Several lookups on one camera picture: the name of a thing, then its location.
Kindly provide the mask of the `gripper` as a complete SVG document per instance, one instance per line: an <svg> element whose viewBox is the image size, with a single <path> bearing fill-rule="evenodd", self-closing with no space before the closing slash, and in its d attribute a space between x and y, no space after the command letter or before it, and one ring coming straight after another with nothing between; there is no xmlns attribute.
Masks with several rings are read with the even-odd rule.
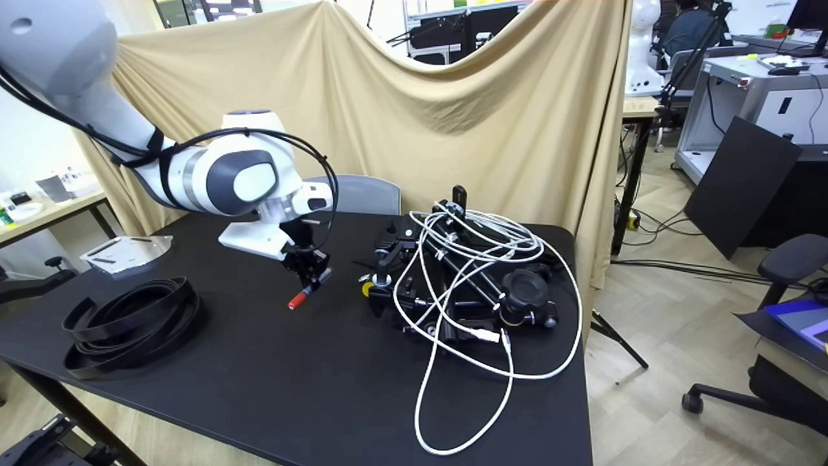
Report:
<svg viewBox="0 0 828 466"><path fill-rule="evenodd" d="M282 247L284 259L282 265L292 271L300 280L302 289L308 285L319 287L331 274L329 254L322 251L314 242L313 221L303 218L280 224L280 229L287 234L288 240Z"/></svg>

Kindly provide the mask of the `marker with red cap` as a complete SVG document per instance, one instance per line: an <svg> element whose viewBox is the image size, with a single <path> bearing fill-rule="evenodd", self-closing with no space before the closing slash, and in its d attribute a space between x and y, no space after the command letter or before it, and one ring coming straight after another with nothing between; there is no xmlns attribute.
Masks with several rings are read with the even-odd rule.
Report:
<svg viewBox="0 0 828 466"><path fill-rule="evenodd" d="M299 292L299 294L297 294L288 303L289 309L294 310L298 309L298 307L301 307L302 303L304 303L304 301L306 301L308 297L310 297L310 295L313 295L314 292L316 292L316 290L319 289L320 286L322 286L322 284L325 283L325 281L328 280L329 277L331 277L332 272L333 269L328 267L325 271L322 272L322 274L319 277L311 280L311 283L307 284L307 286L305 286L301 290L301 292Z"/></svg>

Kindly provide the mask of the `grey chair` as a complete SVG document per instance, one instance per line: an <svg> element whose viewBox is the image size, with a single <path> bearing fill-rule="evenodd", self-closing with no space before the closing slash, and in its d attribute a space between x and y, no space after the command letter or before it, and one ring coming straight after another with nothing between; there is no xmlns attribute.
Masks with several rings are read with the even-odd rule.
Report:
<svg viewBox="0 0 828 466"><path fill-rule="evenodd" d="M399 216L401 210L401 189L396 184L370 176L338 175L339 203L338 214L375 214ZM320 190L300 191L290 201L290 206L299 214L331 212L332 207L326 206L325 199L319 196Z"/></svg>

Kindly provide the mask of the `beige cloth backdrop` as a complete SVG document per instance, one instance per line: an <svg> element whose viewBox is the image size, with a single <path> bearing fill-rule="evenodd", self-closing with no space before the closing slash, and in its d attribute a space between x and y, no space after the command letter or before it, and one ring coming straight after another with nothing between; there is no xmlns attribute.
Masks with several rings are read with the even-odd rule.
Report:
<svg viewBox="0 0 828 466"><path fill-rule="evenodd" d="M339 175L423 210L461 184L474 209L576 238L586 307L604 286L632 0L535 2L448 66L391 53L332 2L118 39L113 85L167 136L274 111Z"/></svg>

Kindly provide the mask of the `wooden side table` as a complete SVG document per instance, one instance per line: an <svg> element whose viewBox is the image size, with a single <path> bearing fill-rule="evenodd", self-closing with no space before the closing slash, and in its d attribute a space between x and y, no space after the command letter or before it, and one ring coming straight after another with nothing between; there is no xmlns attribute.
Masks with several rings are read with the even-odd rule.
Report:
<svg viewBox="0 0 828 466"><path fill-rule="evenodd" d="M20 210L30 210L29 214L20 215L19 219L12 224L0 225L0 249L85 213L89 213L94 218L107 238L113 239L116 237L116 233L112 225L104 218L102 213L104 206L110 212L113 212L113 208L103 192L58 204L53 203L48 198L36 198L36 200L19 206L15 211L15 213L18 213Z"/></svg>

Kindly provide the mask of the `stand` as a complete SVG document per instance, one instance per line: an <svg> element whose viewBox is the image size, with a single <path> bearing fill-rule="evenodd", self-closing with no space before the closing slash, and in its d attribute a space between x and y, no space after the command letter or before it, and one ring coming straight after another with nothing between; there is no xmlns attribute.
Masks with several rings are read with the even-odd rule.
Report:
<svg viewBox="0 0 828 466"><path fill-rule="evenodd" d="M591 320L589 321L591 330L597 331L598 334L607 337L609 340L618 343L624 351L627 351L633 360L636 360L641 368L649 369L648 362L636 351L632 345L598 312L596 309L591 311Z"/></svg>

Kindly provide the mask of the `wooden desk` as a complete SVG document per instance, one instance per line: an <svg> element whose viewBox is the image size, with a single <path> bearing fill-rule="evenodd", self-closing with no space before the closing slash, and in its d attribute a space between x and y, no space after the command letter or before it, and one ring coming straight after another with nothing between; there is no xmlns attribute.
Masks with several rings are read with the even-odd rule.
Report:
<svg viewBox="0 0 828 466"><path fill-rule="evenodd" d="M612 256L618 256L623 247L650 133L657 120L658 106L659 103L651 96L624 98L622 123L633 124L636 139L629 160L627 160L624 191L616 210L615 222L613 222L613 237L610 244L610 254Z"/></svg>

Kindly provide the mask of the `white robot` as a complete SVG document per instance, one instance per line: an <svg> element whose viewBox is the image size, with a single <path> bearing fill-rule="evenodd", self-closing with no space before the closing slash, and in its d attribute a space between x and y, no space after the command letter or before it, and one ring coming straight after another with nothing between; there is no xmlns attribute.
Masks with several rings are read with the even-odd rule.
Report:
<svg viewBox="0 0 828 466"><path fill-rule="evenodd" d="M650 64L653 27L660 18L660 0L633 0L624 94L626 97L660 94L664 77Z"/></svg>

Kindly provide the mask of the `black panel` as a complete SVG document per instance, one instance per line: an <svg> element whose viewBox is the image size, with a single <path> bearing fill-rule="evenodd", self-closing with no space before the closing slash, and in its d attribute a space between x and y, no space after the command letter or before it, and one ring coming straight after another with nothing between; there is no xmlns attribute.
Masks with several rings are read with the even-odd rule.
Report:
<svg viewBox="0 0 828 466"><path fill-rule="evenodd" d="M721 256L730 259L743 246L801 153L801 147L790 139L734 117L687 201L687 218Z"/></svg>

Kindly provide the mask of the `person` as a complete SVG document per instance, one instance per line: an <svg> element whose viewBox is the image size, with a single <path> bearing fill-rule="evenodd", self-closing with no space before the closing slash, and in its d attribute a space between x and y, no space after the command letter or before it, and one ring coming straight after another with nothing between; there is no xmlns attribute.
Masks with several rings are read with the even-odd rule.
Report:
<svg viewBox="0 0 828 466"><path fill-rule="evenodd" d="M712 0L672 0L677 9L669 27L660 33L660 47L672 60L676 53L695 49L714 19L707 11Z"/></svg>

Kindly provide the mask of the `grey cabinet desk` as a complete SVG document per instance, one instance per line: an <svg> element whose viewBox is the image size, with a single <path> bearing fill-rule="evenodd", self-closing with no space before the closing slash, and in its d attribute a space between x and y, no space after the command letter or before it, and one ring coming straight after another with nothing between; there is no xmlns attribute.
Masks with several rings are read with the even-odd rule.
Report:
<svg viewBox="0 0 828 466"><path fill-rule="evenodd" d="M674 167L697 184L731 121L739 117L799 145L828 148L828 57L805 57L798 74L775 76L779 55L707 58L675 150Z"/></svg>

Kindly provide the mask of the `black office chair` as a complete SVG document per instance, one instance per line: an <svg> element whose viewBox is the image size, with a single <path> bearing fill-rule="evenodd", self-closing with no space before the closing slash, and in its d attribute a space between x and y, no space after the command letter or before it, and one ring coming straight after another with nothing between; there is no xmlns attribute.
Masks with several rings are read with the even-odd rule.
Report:
<svg viewBox="0 0 828 466"><path fill-rule="evenodd" d="M764 311L768 305L814 300L828 306L828 237L807 234L771 250L757 271L770 282L753 313L740 320L760 337L755 363L748 369L750 395L695 383L681 407L695 415L704 396L740 405L815 430L828 437L828 356L811 347Z"/></svg>

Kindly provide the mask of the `blue folder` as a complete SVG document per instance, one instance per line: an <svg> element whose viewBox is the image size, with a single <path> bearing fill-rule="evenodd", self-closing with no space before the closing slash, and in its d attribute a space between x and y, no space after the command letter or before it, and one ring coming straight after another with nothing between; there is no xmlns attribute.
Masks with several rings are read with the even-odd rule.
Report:
<svg viewBox="0 0 828 466"><path fill-rule="evenodd" d="M764 307L775 321L828 356L828 306L795 300Z"/></svg>

